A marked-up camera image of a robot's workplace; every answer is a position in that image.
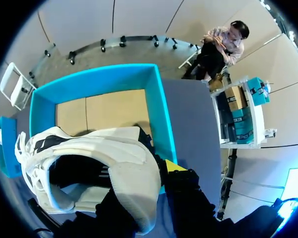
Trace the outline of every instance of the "man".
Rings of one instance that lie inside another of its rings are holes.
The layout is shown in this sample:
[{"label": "man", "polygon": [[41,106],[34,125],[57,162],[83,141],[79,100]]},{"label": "man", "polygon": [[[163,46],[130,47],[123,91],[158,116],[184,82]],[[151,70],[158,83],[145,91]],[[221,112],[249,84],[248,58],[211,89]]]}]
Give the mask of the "man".
[{"label": "man", "polygon": [[214,79],[225,65],[231,66],[237,62],[244,52],[243,40],[249,36],[249,29],[242,21],[234,21],[230,28],[217,27],[209,31],[201,40],[201,53],[192,66],[183,75],[190,79],[192,70],[199,65],[197,80]]}]

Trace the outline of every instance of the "gray floor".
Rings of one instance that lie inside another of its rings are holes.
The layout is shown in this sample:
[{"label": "gray floor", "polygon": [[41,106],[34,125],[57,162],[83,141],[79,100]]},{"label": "gray floor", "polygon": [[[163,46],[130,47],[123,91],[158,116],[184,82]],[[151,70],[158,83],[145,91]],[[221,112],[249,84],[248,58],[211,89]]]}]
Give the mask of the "gray floor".
[{"label": "gray floor", "polygon": [[75,58],[75,65],[71,65],[66,57],[57,51],[52,52],[50,58],[45,58],[36,72],[36,81],[42,86],[62,76],[85,69],[123,63],[154,63],[157,64],[162,78],[181,78],[184,68],[178,66],[185,61],[195,48],[181,45],[173,50],[171,43],[160,43],[158,48],[151,41],[127,42],[125,48],[108,47],[102,53],[99,47],[91,48]]},{"label": "gray floor", "polygon": [[[195,48],[189,48],[188,45],[178,45],[178,49],[172,49],[171,42],[161,42],[158,48],[155,48],[150,41],[127,42],[125,48],[107,47],[106,53],[102,53],[99,47],[88,49],[77,55],[75,65],[61,56],[57,48],[51,52],[50,58],[44,58],[35,72],[35,81],[38,86],[42,86],[60,77],[75,73],[78,71],[101,67],[113,64],[123,63],[154,63],[159,67],[162,78],[178,78],[183,75],[185,68],[178,69],[178,66],[186,60]],[[17,110],[13,108],[9,101],[0,93],[0,117],[10,117]],[[222,151],[222,168],[226,165],[227,151]],[[17,209],[18,203],[15,195],[11,192],[8,178],[0,172],[0,180],[5,188],[8,197],[15,201],[13,206]]]}]

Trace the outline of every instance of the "shoelace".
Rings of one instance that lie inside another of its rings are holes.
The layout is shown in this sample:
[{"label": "shoelace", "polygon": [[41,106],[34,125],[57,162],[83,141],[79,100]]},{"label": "shoelace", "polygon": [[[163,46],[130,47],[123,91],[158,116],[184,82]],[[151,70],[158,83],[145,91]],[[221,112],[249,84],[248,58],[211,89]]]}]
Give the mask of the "shoelace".
[{"label": "shoelace", "polygon": [[26,133],[21,132],[21,134],[18,136],[16,140],[16,143],[14,146],[14,153],[17,161],[21,164],[21,171],[22,171],[24,181],[28,185],[31,192],[36,195],[34,186],[36,186],[38,191],[44,190],[44,187],[42,186],[42,184],[39,183],[43,170],[40,168],[40,166],[35,166],[31,170],[27,169],[27,165],[31,161],[32,156],[26,149],[25,138],[26,138]]}]

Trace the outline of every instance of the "blue box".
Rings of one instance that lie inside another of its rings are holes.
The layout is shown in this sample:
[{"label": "blue box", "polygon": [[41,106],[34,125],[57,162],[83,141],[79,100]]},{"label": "blue box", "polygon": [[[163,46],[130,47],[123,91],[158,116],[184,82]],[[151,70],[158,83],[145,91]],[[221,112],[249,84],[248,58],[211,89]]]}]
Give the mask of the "blue box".
[{"label": "blue box", "polygon": [[56,105],[105,93],[144,89],[156,153],[177,164],[166,98],[157,65],[93,68],[54,80],[32,94],[30,136],[55,126]]},{"label": "blue box", "polygon": [[14,154],[16,143],[16,120],[0,118],[2,145],[0,145],[0,170],[8,177],[15,178],[22,175],[21,165]]},{"label": "blue box", "polygon": [[255,77],[248,80],[247,85],[252,94],[255,106],[270,102],[269,96],[265,97],[263,93],[263,87],[265,87],[265,84],[260,78]]},{"label": "blue box", "polygon": [[252,126],[252,117],[249,107],[233,111],[232,115],[236,129]]},{"label": "blue box", "polygon": [[254,139],[253,126],[236,129],[236,141],[238,144],[248,144]]}]

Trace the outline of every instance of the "hand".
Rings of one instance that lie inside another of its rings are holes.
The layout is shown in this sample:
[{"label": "hand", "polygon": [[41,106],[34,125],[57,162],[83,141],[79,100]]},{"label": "hand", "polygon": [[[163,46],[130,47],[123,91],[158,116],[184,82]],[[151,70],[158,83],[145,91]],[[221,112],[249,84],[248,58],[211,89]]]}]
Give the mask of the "hand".
[{"label": "hand", "polygon": [[213,42],[213,37],[212,36],[210,36],[210,35],[204,35],[203,37],[204,38],[201,40],[201,42],[204,42],[204,43]]},{"label": "hand", "polygon": [[214,40],[214,44],[215,44],[215,47],[217,48],[217,50],[223,54],[224,53],[223,44],[221,42],[219,42],[218,40]]},{"label": "hand", "polygon": [[222,37],[222,36],[215,36],[215,37],[214,37],[214,40],[216,40],[216,41],[222,43],[222,41],[223,41],[223,37]]}]

